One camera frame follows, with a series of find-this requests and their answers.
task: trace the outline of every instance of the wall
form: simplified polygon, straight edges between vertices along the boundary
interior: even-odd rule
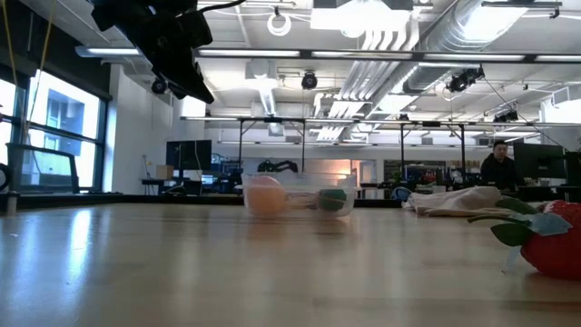
[[[539,116],[543,123],[567,123],[581,124],[581,111],[579,111],[580,100],[553,106],[551,99],[546,99],[541,103]],[[581,148],[581,128],[580,127],[553,127],[546,128],[543,133],[548,135],[559,145],[565,147],[568,151],[577,151]],[[542,138],[543,144],[555,143],[546,136]]]
[[[182,102],[169,106],[127,77],[121,66],[112,66],[111,77],[103,190],[143,193],[143,156],[152,162],[148,170],[155,177],[155,165],[165,164],[166,142],[201,138],[202,123],[181,121]]]

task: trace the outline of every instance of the fluorescent light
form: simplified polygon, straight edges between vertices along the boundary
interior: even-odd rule
[[[365,124],[410,124],[410,121],[388,121],[388,120],[363,120],[361,123]]]
[[[207,57],[298,57],[296,50],[239,50],[239,49],[200,49],[198,55]]]
[[[358,60],[409,60],[411,54],[393,52],[373,52],[373,51],[313,51],[311,54],[315,58],[352,58]]]
[[[137,56],[141,55],[136,48],[105,48],[105,47],[88,47],[76,46],[75,52],[83,58],[95,57],[117,57],[117,56]]]
[[[337,123],[337,124],[352,124],[355,123],[353,119],[305,119],[307,123]]]
[[[480,64],[470,63],[418,63],[420,67],[434,67],[434,68],[480,68]]]
[[[139,51],[132,48],[89,48],[87,51],[93,55],[139,55]]]
[[[299,145],[293,142],[261,142],[261,144],[268,144],[268,145]]]
[[[229,4],[229,1],[199,1],[198,5],[200,6],[208,6],[208,5],[226,5]],[[243,4],[241,4],[242,6],[258,6],[258,7],[271,7],[271,6],[278,6],[280,8],[292,8],[295,6],[295,3],[293,2],[287,2],[287,1],[247,1]]]
[[[218,141],[218,144],[240,144],[240,141]],[[256,143],[250,141],[242,141],[242,144],[256,144]]]
[[[581,62],[581,55],[540,55],[537,57],[535,61],[538,62],[559,62],[559,63],[567,63],[567,62]]]
[[[522,61],[525,57],[521,54],[426,54],[426,60],[467,60],[477,61]]]
[[[526,11],[526,8],[481,6],[466,22],[457,24],[457,28],[467,41],[491,42],[504,34]]]
[[[539,1],[536,3],[533,2],[524,2],[521,1],[483,1],[482,6],[487,7],[498,7],[498,8],[547,8],[547,9],[554,9],[555,7],[562,6],[563,3],[560,1]]]
[[[231,122],[237,121],[238,118],[235,117],[182,117],[183,120],[198,120],[198,121],[218,121],[218,122]]]
[[[408,22],[411,11],[391,10],[381,1],[343,2],[337,8],[313,8],[310,29],[348,31],[397,31]]]

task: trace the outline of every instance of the wooden table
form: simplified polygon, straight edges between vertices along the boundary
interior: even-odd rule
[[[575,326],[581,283],[485,223],[355,210],[116,204],[0,219],[1,326]]]

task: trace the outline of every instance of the cable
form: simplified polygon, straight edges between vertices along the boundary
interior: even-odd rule
[[[196,163],[198,164],[198,169],[202,168],[202,166],[200,165],[200,158],[198,158],[198,142],[195,141],[193,143],[193,152],[196,154]],[[198,196],[202,196],[202,176],[200,175],[200,172],[198,170],[196,170],[196,173],[198,174],[198,179],[200,180],[200,192],[198,193]]]
[[[40,87],[40,78],[43,74],[44,63],[46,62],[46,50],[48,49],[48,40],[51,37],[51,29],[53,27],[55,8],[56,8],[56,0],[53,0],[51,14],[48,18],[48,26],[46,27],[46,36],[44,37],[43,56],[41,57],[40,66],[38,67],[38,80],[36,81],[36,89],[34,90],[34,98],[33,98],[33,103],[32,103],[33,106],[32,106],[32,109],[30,110],[30,120],[25,119],[25,123],[23,126],[23,134],[24,134],[23,143],[24,144],[26,144],[26,140],[28,138],[28,130],[30,129],[30,125],[32,124],[34,108],[36,107],[36,97],[38,96],[38,88]]]
[[[18,80],[16,76],[16,63],[15,63],[15,53],[12,48],[12,39],[10,37],[10,26],[8,24],[8,7],[6,0],[2,0],[2,11],[4,13],[4,27],[6,29],[6,39],[8,41],[8,54],[10,55],[10,64],[12,65],[12,78],[15,80],[15,85],[18,85]]]
[[[500,100],[502,100],[502,102],[508,106],[510,109],[513,109],[512,105],[510,103],[507,102],[507,100],[505,100],[502,95],[500,95],[499,92],[497,92],[497,89],[494,88],[494,86],[492,86],[492,84],[488,81],[488,79],[486,77],[482,77],[484,79],[484,81],[488,84],[488,86],[490,86],[490,88],[492,89],[492,91],[494,91],[495,94],[498,95],[498,97],[500,98]],[[530,124],[530,122],[522,115],[520,114],[517,110],[515,110],[515,113],[518,114],[518,116],[525,121],[525,123]],[[554,139],[552,139],[550,136],[548,136],[547,134],[543,133],[538,127],[534,126],[533,124],[531,124],[531,126],[537,130],[537,132],[539,132],[541,135],[545,136],[549,141],[553,142],[554,144],[562,147],[563,149],[567,150],[567,148],[565,148],[565,146],[561,145],[559,142],[555,141]]]
[[[294,18],[294,19],[296,19],[296,20],[300,20],[300,21],[302,21],[302,22],[307,22],[307,23],[310,23],[310,19],[300,18],[300,17],[299,17],[299,16],[297,16],[297,15],[289,15],[289,17],[290,17],[290,18]]]
[[[236,1],[232,1],[232,2],[230,2],[228,4],[210,5],[210,6],[207,6],[207,7],[204,7],[202,9],[200,9],[198,12],[200,14],[202,14],[202,13],[205,13],[207,11],[218,10],[218,9],[226,9],[226,8],[232,8],[232,7],[236,6],[236,5],[241,5],[241,4],[245,3],[245,2],[246,2],[246,0],[236,0]]]

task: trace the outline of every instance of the clear plastic container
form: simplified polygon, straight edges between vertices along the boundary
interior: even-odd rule
[[[342,217],[353,210],[356,185],[346,174],[245,173],[239,187],[252,215]]]

